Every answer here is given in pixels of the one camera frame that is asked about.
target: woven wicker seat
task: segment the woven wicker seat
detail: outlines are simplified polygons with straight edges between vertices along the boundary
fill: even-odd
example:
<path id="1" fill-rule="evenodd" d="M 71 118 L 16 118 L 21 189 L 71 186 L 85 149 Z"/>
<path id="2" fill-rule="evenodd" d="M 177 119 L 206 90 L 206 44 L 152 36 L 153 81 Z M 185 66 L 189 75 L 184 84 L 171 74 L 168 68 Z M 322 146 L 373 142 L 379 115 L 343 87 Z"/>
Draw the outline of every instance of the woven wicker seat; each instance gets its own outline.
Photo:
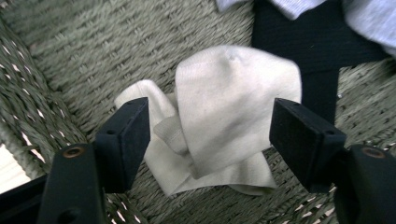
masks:
<path id="1" fill-rule="evenodd" d="M 126 87 L 150 78 L 173 91 L 180 61 L 220 44 L 248 46 L 253 22 L 250 3 L 219 14 L 213 0 L 14 0 L 0 16 L 0 144 L 31 178 L 50 171 L 60 148 L 91 142 Z M 396 63 L 340 72 L 336 126 L 348 144 L 396 155 Z M 221 186 L 167 198 L 143 163 L 133 190 L 107 195 L 109 221 L 337 223 L 333 191 L 307 193 L 274 149 L 264 155 L 279 188 L 262 197 Z"/>

